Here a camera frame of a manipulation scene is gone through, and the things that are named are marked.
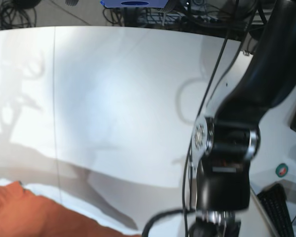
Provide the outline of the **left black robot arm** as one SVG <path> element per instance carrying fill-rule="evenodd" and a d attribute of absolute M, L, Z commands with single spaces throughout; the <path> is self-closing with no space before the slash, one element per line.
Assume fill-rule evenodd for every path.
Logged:
<path fill-rule="evenodd" d="M 185 225 L 187 237 L 237 237 L 236 213 L 249 207 L 249 169 L 261 142 L 259 122 L 281 104 L 296 86 L 296 0 L 278 0 L 240 79 L 228 75 L 236 55 L 213 91 L 207 90 L 195 119 L 185 160 L 182 192 L 190 201 L 180 209 L 153 216 L 145 225 L 147 237 L 164 217 L 195 215 Z"/>

